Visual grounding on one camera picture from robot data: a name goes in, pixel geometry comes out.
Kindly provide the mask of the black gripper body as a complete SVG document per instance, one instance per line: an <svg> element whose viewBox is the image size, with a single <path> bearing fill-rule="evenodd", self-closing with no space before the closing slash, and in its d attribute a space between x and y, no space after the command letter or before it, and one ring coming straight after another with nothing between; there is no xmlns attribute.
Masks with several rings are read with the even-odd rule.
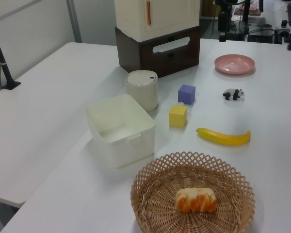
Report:
<svg viewBox="0 0 291 233"><path fill-rule="evenodd" d="M218 15L218 31L219 33L227 33L230 31L231 12L228 10L221 11Z"/></svg>

